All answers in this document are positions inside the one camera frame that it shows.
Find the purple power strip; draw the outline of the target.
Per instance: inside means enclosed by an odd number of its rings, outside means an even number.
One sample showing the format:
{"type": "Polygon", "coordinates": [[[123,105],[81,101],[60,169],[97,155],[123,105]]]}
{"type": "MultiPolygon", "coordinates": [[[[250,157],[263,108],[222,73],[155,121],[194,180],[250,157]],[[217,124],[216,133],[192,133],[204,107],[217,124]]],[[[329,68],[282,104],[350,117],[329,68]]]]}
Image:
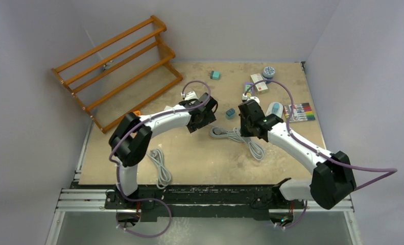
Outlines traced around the purple power strip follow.
{"type": "Polygon", "coordinates": [[[246,96],[254,96],[253,82],[245,82],[244,83],[244,94],[246,96]]]}

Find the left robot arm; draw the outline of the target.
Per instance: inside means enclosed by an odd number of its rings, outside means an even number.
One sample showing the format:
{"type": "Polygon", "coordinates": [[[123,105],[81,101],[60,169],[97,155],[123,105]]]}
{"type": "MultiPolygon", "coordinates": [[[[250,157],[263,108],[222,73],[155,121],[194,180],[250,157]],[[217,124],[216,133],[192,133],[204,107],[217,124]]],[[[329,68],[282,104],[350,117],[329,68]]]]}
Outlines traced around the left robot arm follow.
{"type": "Polygon", "coordinates": [[[116,165],[117,201],[126,209],[137,204],[137,167],[147,153],[152,138],[169,130],[186,127],[190,133],[216,121],[218,102],[209,93],[187,99],[163,111],[124,116],[108,143],[109,160],[116,165]]]}

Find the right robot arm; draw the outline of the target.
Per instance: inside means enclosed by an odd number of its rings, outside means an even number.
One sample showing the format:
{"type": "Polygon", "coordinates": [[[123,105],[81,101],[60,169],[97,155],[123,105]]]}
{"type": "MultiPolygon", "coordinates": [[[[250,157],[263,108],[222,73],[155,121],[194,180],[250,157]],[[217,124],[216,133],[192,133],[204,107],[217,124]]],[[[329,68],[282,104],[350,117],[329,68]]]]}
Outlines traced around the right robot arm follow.
{"type": "Polygon", "coordinates": [[[240,132],[243,137],[257,137],[275,145],[301,163],[312,175],[310,180],[285,179],[274,186],[273,204],[285,207],[293,200],[315,201],[324,209],[357,189],[349,157],[332,153],[305,139],[277,115],[265,115],[259,103],[247,100],[239,105],[240,132]]]}

